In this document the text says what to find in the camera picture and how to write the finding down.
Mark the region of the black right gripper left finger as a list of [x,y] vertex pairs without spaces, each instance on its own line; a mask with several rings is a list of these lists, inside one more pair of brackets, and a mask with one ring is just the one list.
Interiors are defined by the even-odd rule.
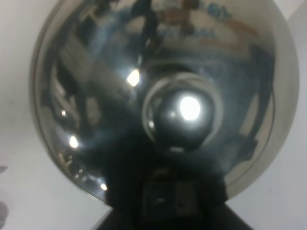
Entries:
[[107,230],[171,230],[173,210],[157,204],[169,191],[154,173],[164,169],[166,138],[150,140],[145,134],[112,134],[105,141]]

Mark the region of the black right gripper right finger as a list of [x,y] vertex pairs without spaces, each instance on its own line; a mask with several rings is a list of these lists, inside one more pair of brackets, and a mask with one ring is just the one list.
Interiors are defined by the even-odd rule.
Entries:
[[177,177],[173,181],[174,230],[228,230],[229,209],[224,175],[214,152],[202,146],[172,148]]

